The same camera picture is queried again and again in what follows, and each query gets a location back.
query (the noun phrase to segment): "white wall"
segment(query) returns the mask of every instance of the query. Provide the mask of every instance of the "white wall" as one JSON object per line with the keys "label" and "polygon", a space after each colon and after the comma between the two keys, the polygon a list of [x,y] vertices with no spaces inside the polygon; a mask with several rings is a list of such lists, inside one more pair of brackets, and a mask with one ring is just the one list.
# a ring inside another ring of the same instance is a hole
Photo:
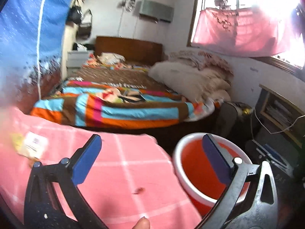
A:
{"label": "white wall", "polygon": [[[194,0],[176,0],[173,22],[169,26],[165,41],[166,53],[186,49]],[[233,67],[234,79],[230,95],[233,101],[254,106],[263,84],[289,99],[305,111],[305,83],[291,74],[263,62],[250,58],[220,55]]]}
{"label": "white wall", "polygon": [[[93,14],[92,35],[87,42],[93,42],[97,35],[118,36],[122,15],[119,3],[122,0],[85,0],[83,11],[91,9]],[[168,6],[174,6],[175,0],[152,0]],[[124,11],[119,36],[164,43],[169,23],[138,19],[141,0],[136,1],[133,12]]]}

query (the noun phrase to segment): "striped blanket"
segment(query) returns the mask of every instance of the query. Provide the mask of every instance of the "striped blanket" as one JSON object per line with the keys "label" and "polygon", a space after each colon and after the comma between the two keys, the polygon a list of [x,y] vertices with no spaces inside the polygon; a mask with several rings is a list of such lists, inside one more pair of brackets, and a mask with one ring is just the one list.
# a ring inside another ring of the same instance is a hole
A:
{"label": "striped blanket", "polygon": [[[68,81],[62,94],[39,100],[31,115],[71,126],[143,129],[167,127],[207,113],[203,103],[183,102],[181,96],[170,92],[132,89],[141,92],[146,100],[140,103],[108,102],[95,95],[108,88],[98,83]],[[130,89],[117,88],[120,92]]]}

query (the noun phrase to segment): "pink checkered cloth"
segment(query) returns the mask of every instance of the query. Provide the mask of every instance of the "pink checkered cloth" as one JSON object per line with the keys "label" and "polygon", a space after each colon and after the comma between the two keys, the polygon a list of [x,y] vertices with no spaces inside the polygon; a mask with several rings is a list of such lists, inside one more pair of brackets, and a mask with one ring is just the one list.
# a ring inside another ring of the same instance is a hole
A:
{"label": "pink checkered cloth", "polygon": [[[14,108],[11,126],[2,130],[26,135],[28,131],[47,137],[48,149],[41,162],[58,163],[71,157],[95,132],[52,123],[24,115]],[[85,182],[78,185],[86,201],[109,228],[132,229],[143,216],[153,229],[194,228],[201,220],[176,178],[169,156],[148,135],[97,133],[102,150]],[[0,145],[0,192],[23,221],[25,190],[30,175],[28,159],[19,156],[8,141]],[[140,194],[134,194],[138,188]],[[75,219],[59,186],[55,186],[67,216]]]}

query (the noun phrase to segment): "clothes hanging on window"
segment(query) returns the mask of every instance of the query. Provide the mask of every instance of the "clothes hanging on window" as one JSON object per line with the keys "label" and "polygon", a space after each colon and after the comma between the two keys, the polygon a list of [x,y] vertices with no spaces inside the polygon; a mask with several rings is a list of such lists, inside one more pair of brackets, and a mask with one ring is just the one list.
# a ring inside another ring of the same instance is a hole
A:
{"label": "clothes hanging on window", "polygon": [[193,45],[225,55],[263,57],[288,51],[297,38],[291,17],[271,18],[258,8],[200,13]]}

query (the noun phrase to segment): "label sticker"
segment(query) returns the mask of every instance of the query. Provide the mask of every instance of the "label sticker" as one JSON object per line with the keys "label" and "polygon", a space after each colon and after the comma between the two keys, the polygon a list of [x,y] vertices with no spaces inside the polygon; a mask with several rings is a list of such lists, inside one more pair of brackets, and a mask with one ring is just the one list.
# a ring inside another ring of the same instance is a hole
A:
{"label": "label sticker", "polygon": [[19,154],[28,158],[40,159],[48,145],[46,137],[37,135],[29,131],[24,139],[23,146],[19,150]]}

